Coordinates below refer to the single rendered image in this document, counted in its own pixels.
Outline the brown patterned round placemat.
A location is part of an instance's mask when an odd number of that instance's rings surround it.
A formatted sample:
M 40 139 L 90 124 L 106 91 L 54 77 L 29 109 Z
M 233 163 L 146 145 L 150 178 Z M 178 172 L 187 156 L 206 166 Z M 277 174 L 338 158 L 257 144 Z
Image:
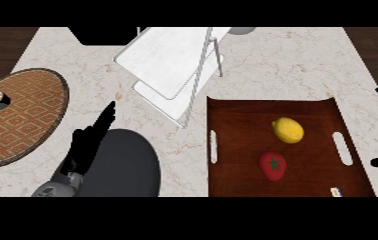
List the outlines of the brown patterned round placemat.
M 23 69 L 0 80 L 10 104 L 0 109 L 0 166 L 22 159 L 43 144 L 62 121 L 69 87 L 44 68 Z

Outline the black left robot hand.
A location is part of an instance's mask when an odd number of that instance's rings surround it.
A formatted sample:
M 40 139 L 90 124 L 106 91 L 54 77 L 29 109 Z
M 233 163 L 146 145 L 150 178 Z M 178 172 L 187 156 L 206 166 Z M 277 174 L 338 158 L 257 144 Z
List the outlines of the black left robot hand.
M 90 169 L 102 139 L 115 120 L 115 102 L 103 109 L 93 125 L 72 133 L 71 147 L 63 159 L 60 173 L 84 175 Z

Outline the dark grey round plate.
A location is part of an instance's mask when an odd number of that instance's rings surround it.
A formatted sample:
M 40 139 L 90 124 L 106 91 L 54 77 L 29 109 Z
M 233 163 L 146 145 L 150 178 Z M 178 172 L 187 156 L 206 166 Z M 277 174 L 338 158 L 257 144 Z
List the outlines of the dark grey round plate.
M 127 129 L 110 129 L 82 178 L 79 197 L 156 197 L 161 169 L 146 138 Z

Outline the red strawberry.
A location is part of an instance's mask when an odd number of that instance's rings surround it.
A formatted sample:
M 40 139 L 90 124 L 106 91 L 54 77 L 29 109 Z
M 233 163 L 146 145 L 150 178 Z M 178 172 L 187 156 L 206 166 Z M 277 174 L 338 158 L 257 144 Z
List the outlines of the red strawberry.
M 270 181 L 279 181 L 286 172 L 286 160 L 276 152 L 263 152 L 258 156 L 258 167 Z

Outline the dark brown wooden tray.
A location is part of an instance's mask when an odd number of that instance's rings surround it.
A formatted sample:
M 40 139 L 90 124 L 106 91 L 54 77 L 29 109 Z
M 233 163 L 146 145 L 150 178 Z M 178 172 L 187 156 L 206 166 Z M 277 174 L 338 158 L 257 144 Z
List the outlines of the dark brown wooden tray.
M 271 122 L 294 119 L 304 128 L 295 144 L 274 136 Z M 372 197 L 360 157 L 332 98 L 322 101 L 206 100 L 208 194 L 211 196 Z M 279 181 L 267 179 L 258 156 L 286 161 Z

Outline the grey round object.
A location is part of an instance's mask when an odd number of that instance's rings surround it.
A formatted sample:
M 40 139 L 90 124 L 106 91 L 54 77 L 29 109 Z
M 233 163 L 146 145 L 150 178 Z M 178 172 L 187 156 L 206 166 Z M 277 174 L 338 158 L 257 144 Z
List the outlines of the grey round object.
M 245 35 L 255 30 L 255 27 L 232 27 L 229 30 L 229 34 L 232 35 Z

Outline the yellow lemon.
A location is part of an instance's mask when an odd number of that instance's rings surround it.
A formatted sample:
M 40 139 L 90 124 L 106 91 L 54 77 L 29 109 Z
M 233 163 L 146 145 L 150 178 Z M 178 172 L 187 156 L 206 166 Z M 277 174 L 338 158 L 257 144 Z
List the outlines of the yellow lemon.
M 299 123 L 288 118 L 280 117 L 271 122 L 273 133 L 276 137 L 288 144 L 295 144 L 304 137 L 304 129 Z

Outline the black appliance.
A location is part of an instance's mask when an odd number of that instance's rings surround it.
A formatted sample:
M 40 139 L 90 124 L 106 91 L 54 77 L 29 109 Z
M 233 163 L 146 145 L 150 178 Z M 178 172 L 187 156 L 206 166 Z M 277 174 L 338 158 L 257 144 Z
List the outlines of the black appliance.
M 79 43 L 85 46 L 124 46 L 137 37 L 140 27 L 71 27 Z

